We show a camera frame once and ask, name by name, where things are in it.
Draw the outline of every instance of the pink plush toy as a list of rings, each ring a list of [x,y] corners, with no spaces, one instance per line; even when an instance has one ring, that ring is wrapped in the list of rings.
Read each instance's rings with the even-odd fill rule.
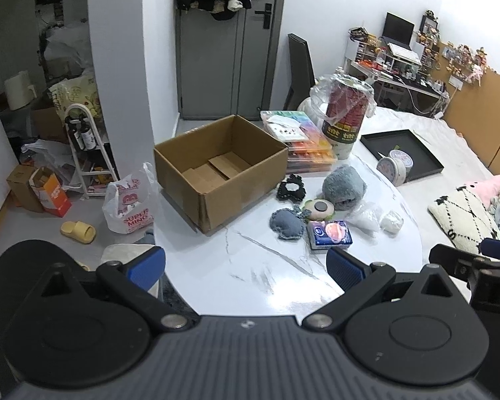
[[[467,182],[465,185],[481,199],[486,208],[489,208],[491,198],[500,194],[500,174],[485,182]]]

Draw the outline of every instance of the door handle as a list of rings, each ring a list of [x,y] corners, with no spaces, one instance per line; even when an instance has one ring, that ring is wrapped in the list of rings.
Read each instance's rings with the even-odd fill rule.
[[[263,17],[263,29],[270,30],[270,18],[272,18],[272,3],[265,3],[265,10],[255,10],[256,15],[265,15]]]

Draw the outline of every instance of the white plastic shopping bag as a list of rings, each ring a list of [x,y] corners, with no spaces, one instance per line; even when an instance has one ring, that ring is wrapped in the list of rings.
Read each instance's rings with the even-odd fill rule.
[[[150,163],[144,163],[141,170],[124,179],[108,184],[102,210],[109,229],[126,234],[152,224],[160,207],[160,191],[161,186]]]

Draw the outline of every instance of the laptop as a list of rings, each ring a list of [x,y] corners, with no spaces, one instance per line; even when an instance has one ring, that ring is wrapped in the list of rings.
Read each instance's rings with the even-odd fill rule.
[[[394,44],[411,50],[409,44],[414,29],[415,25],[411,22],[387,12],[382,38],[387,45]]]

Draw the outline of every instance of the small cardboard box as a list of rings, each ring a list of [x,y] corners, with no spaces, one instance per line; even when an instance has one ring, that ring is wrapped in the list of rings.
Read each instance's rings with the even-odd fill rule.
[[[46,94],[33,102],[31,118],[42,140],[69,143],[64,124],[56,113],[54,103]]]
[[[44,212],[43,206],[30,187],[30,177],[36,171],[29,165],[17,165],[6,179],[20,205],[32,212]]]
[[[70,209],[71,204],[67,194],[49,168],[37,169],[30,177],[30,186],[48,213],[63,217]]]
[[[239,116],[158,144],[154,156],[159,183],[204,233],[267,194],[287,168],[286,145]]]

